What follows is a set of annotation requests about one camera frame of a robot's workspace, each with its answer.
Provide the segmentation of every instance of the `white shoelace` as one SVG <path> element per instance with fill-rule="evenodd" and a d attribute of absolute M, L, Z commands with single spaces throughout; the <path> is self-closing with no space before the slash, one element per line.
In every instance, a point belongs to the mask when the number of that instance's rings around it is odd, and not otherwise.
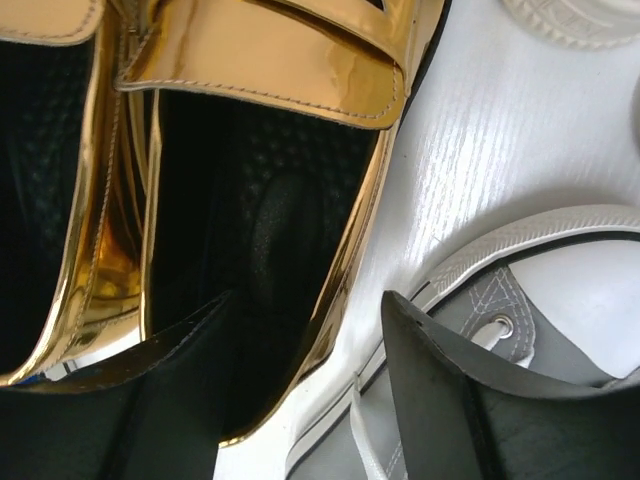
<path fill-rule="evenodd" d="M 513 325 L 501 320 L 496 320 L 478 330 L 471 338 L 471 341 L 491 351 L 500 339 L 507 338 L 511 335 L 512 331 Z M 518 362 L 518 364 L 526 368 L 529 366 L 529 363 L 531 363 L 531 358 L 533 358 L 533 354 L 521 362 Z M 360 401 L 360 377 L 355 374 L 353 386 L 351 387 L 351 408 L 349 411 L 351 434 L 358 447 L 358 453 L 360 453 L 360 459 L 367 474 L 367 480 L 389 480 L 388 475 L 391 472 L 385 472 L 378 455 L 373 449 L 371 437 L 369 436 L 369 432 L 367 432 L 367 425 L 362 416 Z"/>

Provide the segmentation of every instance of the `textured insole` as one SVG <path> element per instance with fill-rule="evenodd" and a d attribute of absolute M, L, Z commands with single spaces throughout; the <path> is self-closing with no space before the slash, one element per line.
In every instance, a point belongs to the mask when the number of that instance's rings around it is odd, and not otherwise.
<path fill-rule="evenodd" d="M 154 322 L 163 311 L 175 314 L 167 299 L 190 298 L 186 313 L 223 291 L 240 292 L 227 417 L 227 429 L 236 429 L 285 387 L 377 134 L 228 99 L 170 95 L 154 270 L 166 294 L 156 296 Z M 182 285 L 172 281 L 178 275 Z"/>
<path fill-rule="evenodd" d="M 89 45 L 0 43 L 0 371 L 46 320 L 73 197 Z"/>

